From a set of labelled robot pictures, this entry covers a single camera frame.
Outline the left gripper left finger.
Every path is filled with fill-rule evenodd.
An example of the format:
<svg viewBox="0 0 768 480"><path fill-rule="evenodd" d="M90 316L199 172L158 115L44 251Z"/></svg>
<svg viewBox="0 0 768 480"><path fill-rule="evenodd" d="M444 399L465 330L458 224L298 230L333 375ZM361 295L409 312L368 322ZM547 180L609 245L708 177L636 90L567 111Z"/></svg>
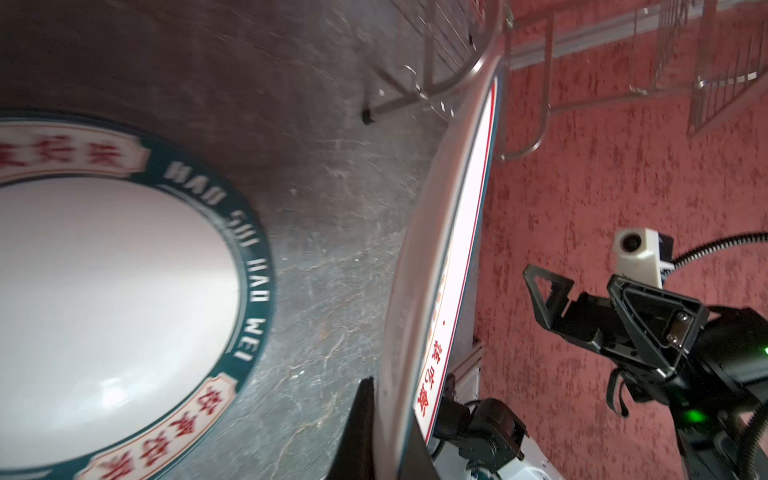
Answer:
<svg viewBox="0 0 768 480"><path fill-rule="evenodd" d="M374 413L374 379L368 377L362 379L358 385L337 452L326 475L328 480L371 480L375 478Z"/></svg>

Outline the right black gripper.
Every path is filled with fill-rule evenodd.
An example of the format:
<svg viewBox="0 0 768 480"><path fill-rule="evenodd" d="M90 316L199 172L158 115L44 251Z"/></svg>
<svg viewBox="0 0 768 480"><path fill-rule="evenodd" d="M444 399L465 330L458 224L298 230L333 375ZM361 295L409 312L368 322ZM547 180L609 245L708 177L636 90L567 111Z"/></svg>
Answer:
<svg viewBox="0 0 768 480"><path fill-rule="evenodd" d="M614 275L610 298L529 264L523 273L537 323L614 363L606 403L626 417L623 398L667 406L676 424L740 415L767 400L767 320L751 308L700 301Z"/></svg>

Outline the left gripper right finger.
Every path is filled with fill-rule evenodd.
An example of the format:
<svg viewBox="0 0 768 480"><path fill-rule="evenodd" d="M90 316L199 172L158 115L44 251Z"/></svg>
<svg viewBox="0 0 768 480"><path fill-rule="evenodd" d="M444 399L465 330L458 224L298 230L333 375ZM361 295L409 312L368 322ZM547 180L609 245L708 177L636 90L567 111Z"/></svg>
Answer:
<svg viewBox="0 0 768 480"><path fill-rule="evenodd" d="M401 465L399 480L439 480L440 477L421 435L416 420L411 421Z"/></svg>

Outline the chrome wire dish rack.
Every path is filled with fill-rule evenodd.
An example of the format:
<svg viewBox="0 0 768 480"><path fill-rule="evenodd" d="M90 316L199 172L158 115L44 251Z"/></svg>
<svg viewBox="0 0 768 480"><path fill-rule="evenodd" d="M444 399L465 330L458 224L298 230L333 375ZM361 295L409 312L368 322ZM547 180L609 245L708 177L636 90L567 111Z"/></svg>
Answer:
<svg viewBox="0 0 768 480"><path fill-rule="evenodd" d="M580 1L561 2L524 16L516 16L508 1L399 1L396 3L396 61L392 70L377 67L387 86L385 102L367 105L362 121L371 124L415 106L433 109L444 118L454 114L449 99L467 88L483 65L500 58L507 68L511 48L546 40L541 71L541 95L536 136L525 147L502 153L516 159L535 152L554 115L585 107L584 101L555 102L553 58L555 34L594 23L580 16ZM690 102L687 132L707 134L741 112L767 88L767 5L736 7L716 12L705 1L704 14L678 20L671 30L636 34L652 51L645 82L630 67L623 91L589 100L590 106L684 96Z"/></svg>

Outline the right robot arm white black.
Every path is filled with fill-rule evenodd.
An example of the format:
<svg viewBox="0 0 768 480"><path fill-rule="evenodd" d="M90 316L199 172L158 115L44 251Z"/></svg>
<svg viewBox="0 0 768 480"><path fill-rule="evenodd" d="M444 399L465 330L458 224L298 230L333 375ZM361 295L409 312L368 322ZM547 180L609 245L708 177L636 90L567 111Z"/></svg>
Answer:
<svg viewBox="0 0 768 480"><path fill-rule="evenodd" d="M606 403L624 397L671 414L689 479L764 479L767 455L767 321L750 308L699 300L614 275L607 297L529 265L523 277L536 321L614 364Z"/></svg>

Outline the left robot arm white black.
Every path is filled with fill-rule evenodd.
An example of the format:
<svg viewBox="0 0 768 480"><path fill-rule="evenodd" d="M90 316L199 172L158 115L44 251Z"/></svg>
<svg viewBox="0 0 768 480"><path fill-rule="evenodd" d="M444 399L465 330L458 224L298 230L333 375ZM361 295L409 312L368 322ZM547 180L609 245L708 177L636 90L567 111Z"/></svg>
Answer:
<svg viewBox="0 0 768 480"><path fill-rule="evenodd" d="M356 392L328 479L380 479L375 472L374 379ZM430 450L411 431L397 479L561 479L563 475L527 434L525 424L498 399L465 404L447 396L437 415L438 444Z"/></svg>

